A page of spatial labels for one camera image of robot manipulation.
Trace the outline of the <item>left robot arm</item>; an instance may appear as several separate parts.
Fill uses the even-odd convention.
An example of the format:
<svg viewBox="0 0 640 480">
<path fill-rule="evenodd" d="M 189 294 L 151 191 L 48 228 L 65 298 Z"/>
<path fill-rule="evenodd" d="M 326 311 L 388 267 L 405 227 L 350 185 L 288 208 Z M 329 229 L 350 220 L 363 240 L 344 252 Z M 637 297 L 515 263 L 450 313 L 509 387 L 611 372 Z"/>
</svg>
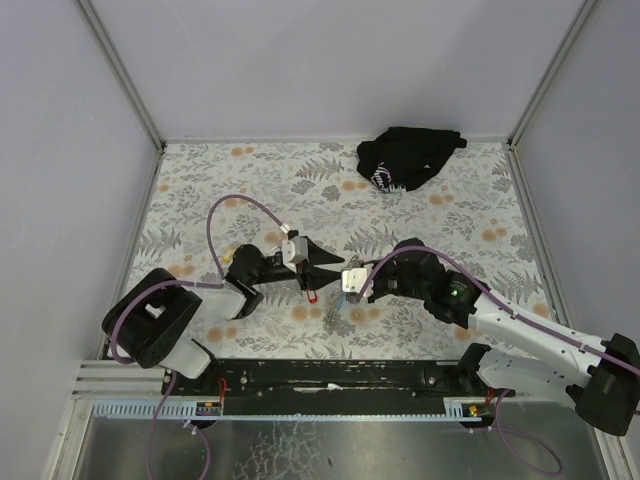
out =
<svg viewBox="0 0 640 480">
<path fill-rule="evenodd" d="M 326 267 L 344 262 L 294 231 L 271 255 L 252 244 L 241 245 L 221 283 L 179 280 L 168 270 L 156 268 L 112 307 L 102 330 L 109 338 L 112 357 L 121 364 L 135 363 L 143 369 L 160 366 L 189 380 L 202 376 L 218 380 L 214 355 L 184 336 L 203 303 L 196 289 L 212 292 L 213 312 L 219 317 L 242 319 L 264 299 L 258 285 L 294 281 L 314 301 L 318 290 L 341 279 L 339 272 Z"/>
</svg>

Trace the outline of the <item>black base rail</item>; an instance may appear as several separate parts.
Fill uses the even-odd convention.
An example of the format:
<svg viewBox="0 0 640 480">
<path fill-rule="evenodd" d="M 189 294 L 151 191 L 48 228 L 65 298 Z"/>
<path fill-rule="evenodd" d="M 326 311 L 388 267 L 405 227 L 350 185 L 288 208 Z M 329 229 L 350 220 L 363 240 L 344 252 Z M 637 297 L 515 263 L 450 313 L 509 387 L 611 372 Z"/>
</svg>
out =
<svg viewBox="0 0 640 480">
<path fill-rule="evenodd" d="M 487 398 L 498 393 L 470 368 L 455 361 L 427 360 L 257 360 L 216 359 L 218 380 L 177 378 L 173 396 L 222 398 L 243 406 L 251 402 L 300 406 L 414 405 L 418 402 Z"/>
</svg>

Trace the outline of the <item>red key tag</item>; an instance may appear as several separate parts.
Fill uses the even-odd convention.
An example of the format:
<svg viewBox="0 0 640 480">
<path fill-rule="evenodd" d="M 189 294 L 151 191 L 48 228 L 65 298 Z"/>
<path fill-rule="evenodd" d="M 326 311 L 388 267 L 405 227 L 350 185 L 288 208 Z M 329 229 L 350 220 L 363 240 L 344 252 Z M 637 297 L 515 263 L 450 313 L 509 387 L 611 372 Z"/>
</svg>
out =
<svg viewBox="0 0 640 480">
<path fill-rule="evenodd" d="M 317 303 L 318 302 L 317 292 L 315 290 L 308 290 L 307 299 L 311 304 Z"/>
</svg>

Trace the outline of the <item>floral table mat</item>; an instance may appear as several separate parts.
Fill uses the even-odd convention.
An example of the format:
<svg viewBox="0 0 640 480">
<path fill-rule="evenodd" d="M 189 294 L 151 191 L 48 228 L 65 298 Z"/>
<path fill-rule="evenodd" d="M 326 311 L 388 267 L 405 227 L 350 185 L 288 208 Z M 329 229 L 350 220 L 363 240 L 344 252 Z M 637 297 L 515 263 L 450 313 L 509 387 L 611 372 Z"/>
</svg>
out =
<svg viewBox="0 0 640 480">
<path fill-rule="evenodd" d="M 527 312 L 555 317 L 501 143 L 469 143 L 409 193 L 378 191 L 356 165 L 352 143 L 167 146 L 127 285 L 157 267 L 215 282 L 237 247 L 273 253 L 286 223 L 347 260 L 379 259 L 418 238 Z M 485 341 L 393 296 L 346 303 L 328 324 L 337 287 L 311 304 L 294 282 L 266 285 L 256 312 L 240 320 L 217 317 L 212 293 L 202 290 L 188 335 L 219 357 L 242 358 L 447 360 Z"/>
</svg>

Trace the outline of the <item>grey keyring with blue handle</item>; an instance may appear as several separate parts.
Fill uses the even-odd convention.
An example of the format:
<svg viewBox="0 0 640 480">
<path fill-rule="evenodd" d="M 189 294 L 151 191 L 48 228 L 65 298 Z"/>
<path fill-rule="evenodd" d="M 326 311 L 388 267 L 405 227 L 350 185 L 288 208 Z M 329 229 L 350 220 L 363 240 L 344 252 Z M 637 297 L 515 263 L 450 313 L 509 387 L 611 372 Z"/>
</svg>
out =
<svg viewBox="0 0 640 480">
<path fill-rule="evenodd" d="M 343 273 L 346 270 L 351 270 L 353 268 L 360 268 L 363 264 L 363 260 L 357 255 L 353 255 L 347 263 L 341 267 L 340 273 Z M 325 321 L 328 324 L 335 323 L 341 315 L 341 309 L 347 303 L 349 294 L 343 291 L 341 281 L 339 281 L 339 286 L 336 288 L 334 292 L 331 293 L 330 300 L 327 305 L 327 314 L 325 316 Z"/>
</svg>

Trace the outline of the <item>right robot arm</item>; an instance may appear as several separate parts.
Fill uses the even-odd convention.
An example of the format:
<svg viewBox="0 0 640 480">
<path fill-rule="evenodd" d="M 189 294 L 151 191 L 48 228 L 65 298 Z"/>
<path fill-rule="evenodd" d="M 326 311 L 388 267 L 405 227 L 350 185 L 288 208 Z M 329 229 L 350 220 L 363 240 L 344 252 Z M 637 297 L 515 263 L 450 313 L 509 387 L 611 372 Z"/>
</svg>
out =
<svg viewBox="0 0 640 480">
<path fill-rule="evenodd" d="M 529 313 L 416 238 L 380 260 L 344 270 L 341 289 L 370 303 L 386 295 L 420 300 L 439 321 L 527 353 L 518 360 L 482 349 L 474 372 L 489 388 L 564 404 L 618 437 L 639 413 L 639 349 L 632 339 L 619 333 L 604 339 Z"/>
</svg>

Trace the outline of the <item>black cloth bag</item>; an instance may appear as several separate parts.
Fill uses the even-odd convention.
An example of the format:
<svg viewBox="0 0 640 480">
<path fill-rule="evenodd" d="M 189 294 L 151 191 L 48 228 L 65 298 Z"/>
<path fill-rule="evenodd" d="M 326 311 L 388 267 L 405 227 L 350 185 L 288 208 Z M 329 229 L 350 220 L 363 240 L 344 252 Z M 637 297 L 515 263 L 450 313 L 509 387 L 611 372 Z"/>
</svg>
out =
<svg viewBox="0 0 640 480">
<path fill-rule="evenodd" d="M 390 127 L 357 146 L 356 170 L 384 193 L 414 191 L 436 177 L 467 144 L 457 131 Z"/>
</svg>

